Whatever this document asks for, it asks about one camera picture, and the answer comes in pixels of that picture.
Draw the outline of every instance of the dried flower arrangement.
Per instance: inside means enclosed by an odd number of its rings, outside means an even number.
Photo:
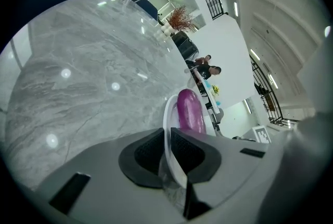
[[[186,13],[185,5],[176,8],[167,19],[170,26],[177,31],[186,31],[193,29],[192,15]]]

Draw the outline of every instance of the gray marble surface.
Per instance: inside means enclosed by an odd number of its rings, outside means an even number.
[[[35,189],[96,143],[161,127],[173,94],[199,94],[159,29],[129,0],[69,0],[29,23],[15,43],[21,71],[3,96],[2,151],[17,181]]]

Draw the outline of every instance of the purple object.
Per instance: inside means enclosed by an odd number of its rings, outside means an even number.
[[[201,103],[194,91],[184,89],[179,92],[177,109],[181,128],[206,133]]]

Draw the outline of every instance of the person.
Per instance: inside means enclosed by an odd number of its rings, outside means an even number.
[[[195,67],[195,66],[200,66],[200,65],[208,65],[208,61],[212,59],[211,55],[207,55],[205,57],[199,57],[195,59],[195,61],[189,61],[186,60],[185,62],[187,63],[187,66],[189,68]]]
[[[198,66],[197,70],[205,80],[210,78],[212,75],[219,75],[222,71],[220,67],[210,66],[205,64]],[[194,79],[197,85],[201,84],[201,81],[199,78],[197,78],[197,76],[195,76]]]

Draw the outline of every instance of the black slot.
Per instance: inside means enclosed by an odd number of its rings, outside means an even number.
[[[76,173],[49,202],[51,206],[65,215],[74,205],[90,180],[90,176]]]
[[[243,148],[242,150],[240,150],[240,152],[243,154],[255,156],[258,158],[263,158],[263,156],[265,155],[265,152],[263,152],[263,151],[258,151],[258,150],[248,149],[248,148]]]

